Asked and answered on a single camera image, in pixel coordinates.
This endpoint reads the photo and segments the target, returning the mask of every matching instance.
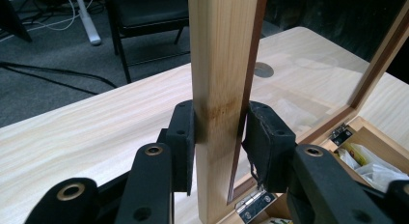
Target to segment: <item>hinge screw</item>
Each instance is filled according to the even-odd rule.
[[[265,196],[265,197],[264,197],[264,201],[265,201],[266,203],[269,203],[269,202],[271,202],[271,198],[270,198],[269,196]]]
[[[251,219],[251,218],[252,218],[252,214],[250,214],[248,211],[247,211],[246,213],[244,213],[244,216],[245,216],[247,219]]]

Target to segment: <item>white cable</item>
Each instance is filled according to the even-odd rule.
[[[22,23],[22,24],[33,24],[33,23],[35,23],[35,24],[42,25],[42,26],[40,26],[40,27],[28,29],[27,32],[30,32],[30,31],[33,31],[33,30],[37,30],[37,29],[41,29],[41,28],[48,28],[48,29],[55,30],[55,31],[63,31],[63,30],[66,30],[66,29],[68,29],[68,28],[71,26],[71,24],[73,23],[73,21],[79,16],[79,14],[78,14],[78,15],[75,15],[75,8],[74,8],[74,6],[73,6],[71,0],[68,0],[68,1],[69,1],[70,5],[71,5],[72,12],[73,12],[72,18],[64,19],[64,20],[61,20],[61,21],[58,21],[58,22],[55,22],[55,23],[50,23],[50,24],[43,24],[43,23],[40,23],[40,22],[24,22],[24,23]],[[90,1],[90,3],[89,3],[88,6],[87,6],[87,9],[91,6],[91,4],[92,4],[93,2],[94,2],[94,0],[91,0],[91,1]],[[70,23],[67,27],[65,27],[65,28],[56,29],[56,28],[51,28],[51,27],[50,27],[50,26],[52,26],[52,25],[64,23],[64,22],[67,22],[67,21],[70,21],[70,20],[71,20],[71,23]],[[7,40],[7,39],[10,39],[10,38],[12,38],[12,37],[14,37],[14,35],[10,35],[10,36],[8,36],[8,37],[6,37],[6,38],[0,40],[0,42],[3,42],[3,41],[5,41],[5,40]]]
[[[57,23],[52,23],[52,24],[43,24],[43,23],[41,23],[41,22],[36,22],[36,21],[35,21],[35,22],[24,22],[23,24],[32,24],[32,23],[35,23],[35,24],[41,25],[42,27],[45,27],[45,28],[48,28],[48,29],[51,29],[51,30],[55,30],[55,31],[64,31],[64,30],[67,30],[67,29],[72,25],[72,23],[74,22],[74,20],[78,17],[78,15],[75,16],[75,8],[74,8],[74,5],[72,4],[72,1],[71,1],[71,0],[68,0],[68,1],[69,1],[69,4],[71,5],[71,8],[72,8],[72,18],[66,20],[66,21],[71,20],[71,23],[70,23],[69,25],[67,25],[67,27],[65,27],[65,28],[51,28],[51,27],[50,27],[50,26],[55,25],[55,24],[57,24],[57,23],[61,23],[61,21],[60,21],[60,22],[57,22]]]

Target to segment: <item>gray carpet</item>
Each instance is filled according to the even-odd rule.
[[[67,16],[54,17],[47,22],[66,18]],[[0,61],[90,73],[104,77],[118,87],[124,86],[126,82],[123,67],[120,57],[114,55],[106,11],[93,14],[92,19],[102,39],[102,44],[99,46],[92,46],[89,43],[81,20],[76,18],[65,31],[42,28],[29,32],[32,42],[26,42],[17,37],[0,41]],[[176,35],[177,31],[125,40],[124,47],[128,59],[144,60],[189,50],[189,29],[183,30],[178,45],[173,44]],[[190,55],[182,55],[131,67],[130,74],[134,82],[189,62]],[[51,72],[21,71],[99,94],[113,89],[101,81],[90,78]],[[0,127],[91,96],[32,76],[0,69]]]

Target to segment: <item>brass grommet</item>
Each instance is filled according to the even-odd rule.
[[[158,146],[152,146],[152,147],[149,147],[149,148],[145,149],[145,154],[151,155],[151,156],[159,155],[162,152],[163,152],[163,149],[161,147],[158,147]]]
[[[85,185],[81,182],[75,182],[64,186],[58,193],[57,198],[60,201],[69,201],[79,197],[85,191]]]
[[[304,153],[309,154],[311,156],[323,156],[324,153],[316,148],[307,148],[304,150]]]

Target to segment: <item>dark wall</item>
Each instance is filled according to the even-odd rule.
[[[406,40],[403,47],[396,54],[387,72],[409,84],[409,43]]]
[[[265,19],[307,27],[370,61],[405,0],[268,0]]]

